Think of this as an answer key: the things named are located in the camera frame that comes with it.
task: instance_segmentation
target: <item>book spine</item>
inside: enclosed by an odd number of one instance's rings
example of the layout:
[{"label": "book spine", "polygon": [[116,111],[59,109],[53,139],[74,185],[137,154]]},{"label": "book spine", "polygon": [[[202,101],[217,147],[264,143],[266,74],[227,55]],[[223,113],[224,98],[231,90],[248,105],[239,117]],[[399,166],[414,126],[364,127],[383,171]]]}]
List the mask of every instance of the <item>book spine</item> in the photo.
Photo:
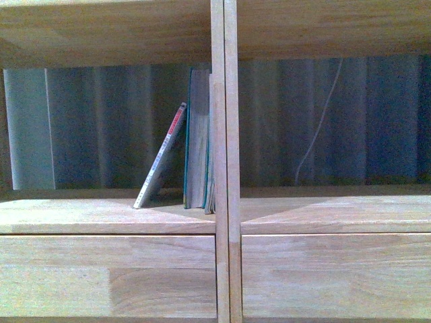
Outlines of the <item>book spine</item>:
[{"label": "book spine", "polygon": [[141,191],[139,192],[138,197],[136,198],[135,204],[133,205],[133,207],[135,209],[140,209],[142,207],[143,204],[143,198],[145,196],[145,193],[148,189],[148,186],[150,185],[150,182],[152,181],[152,178],[154,176],[154,173],[156,173],[156,170],[158,169],[160,160],[163,157],[163,154],[167,148],[167,146],[169,146],[170,140],[172,135],[176,135],[176,133],[174,134],[174,132],[178,132],[178,129],[176,128],[181,116],[184,113],[184,110],[186,108],[185,104],[181,104],[181,107],[178,109],[178,111],[175,114],[174,120],[172,121],[172,124],[169,127],[168,133],[166,134],[166,137],[163,140],[163,144],[161,146],[161,148],[159,149],[159,152],[157,153],[156,159],[154,160],[154,163],[147,175],[147,178],[145,179],[145,182],[143,183],[143,186],[141,188]]}]

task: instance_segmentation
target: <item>wooden shelf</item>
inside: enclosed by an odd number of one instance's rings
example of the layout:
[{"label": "wooden shelf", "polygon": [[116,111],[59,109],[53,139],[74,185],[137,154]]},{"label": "wooden shelf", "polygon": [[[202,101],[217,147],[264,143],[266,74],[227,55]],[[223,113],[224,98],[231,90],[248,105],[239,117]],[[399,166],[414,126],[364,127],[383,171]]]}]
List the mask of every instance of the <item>wooden shelf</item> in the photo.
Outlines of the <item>wooden shelf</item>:
[{"label": "wooden shelf", "polygon": [[132,207],[137,190],[9,192],[0,203],[0,234],[214,234],[214,215],[164,199]]},{"label": "wooden shelf", "polygon": [[[6,0],[0,66],[78,67],[211,60],[207,0]],[[241,0],[240,59],[431,52],[431,3]]]},{"label": "wooden shelf", "polygon": [[0,67],[211,60],[209,0],[0,1]]},{"label": "wooden shelf", "polygon": [[243,196],[242,234],[431,231],[429,185],[244,189]]},{"label": "wooden shelf", "polygon": [[240,59],[431,52],[431,2],[240,0]]}]

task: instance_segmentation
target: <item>wooden drawer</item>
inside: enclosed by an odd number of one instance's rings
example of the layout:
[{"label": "wooden drawer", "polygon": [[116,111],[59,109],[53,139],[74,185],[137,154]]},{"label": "wooden drawer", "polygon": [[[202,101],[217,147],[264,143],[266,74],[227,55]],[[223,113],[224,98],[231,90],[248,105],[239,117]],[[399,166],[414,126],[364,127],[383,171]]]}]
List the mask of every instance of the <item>wooden drawer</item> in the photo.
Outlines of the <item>wooden drawer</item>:
[{"label": "wooden drawer", "polygon": [[242,257],[245,322],[431,318],[431,234],[243,236]]},{"label": "wooden drawer", "polygon": [[215,322],[213,236],[3,236],[0,251],[0,317]]}]

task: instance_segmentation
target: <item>curtain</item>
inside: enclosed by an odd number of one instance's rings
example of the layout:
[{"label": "curtain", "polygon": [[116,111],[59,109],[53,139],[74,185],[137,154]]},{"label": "curtain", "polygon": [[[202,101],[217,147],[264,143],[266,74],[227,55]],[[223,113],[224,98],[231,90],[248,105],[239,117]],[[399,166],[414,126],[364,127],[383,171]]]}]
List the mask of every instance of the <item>curtain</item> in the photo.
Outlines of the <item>curtain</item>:
[{"label": "curtain", "polygon": [[[294,184],[338,62],[240,62],[243,186]],[[187,100],[189,69],[6,70],[13,187],[140,187],[176,109]],[[182,186],[183,161],[180,154],[167,186]],[[345,59],[299,183],[430,179],[431,58]]]}]

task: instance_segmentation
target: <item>white book cover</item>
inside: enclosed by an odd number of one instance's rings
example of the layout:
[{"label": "white book cover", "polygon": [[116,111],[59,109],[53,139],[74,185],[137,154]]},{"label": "white book cover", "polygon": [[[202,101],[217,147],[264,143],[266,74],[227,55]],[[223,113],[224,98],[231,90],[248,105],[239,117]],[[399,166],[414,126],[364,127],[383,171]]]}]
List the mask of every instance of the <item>white book cover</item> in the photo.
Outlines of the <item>white book cover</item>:
[{"label": "white book cover", "polygon": [[172,146],[174,145],[178,134],[180,133],[181,126],[185,120],[185,110],[187,105],[183,102],[175,114],[174,120],[169,127],[168,133],[166,134],[165,139],[163,140],[163,144],[154,160],[153,166],[150,169],[150,172],[143,183],[141,191],[139,192],[138,197],[136,198],[135,204],[133,207],[135,209],[142,208],[158,190],[163,181],[162,174],[164,170],[169,166],[171,162],[170,159],[170,151]]}]

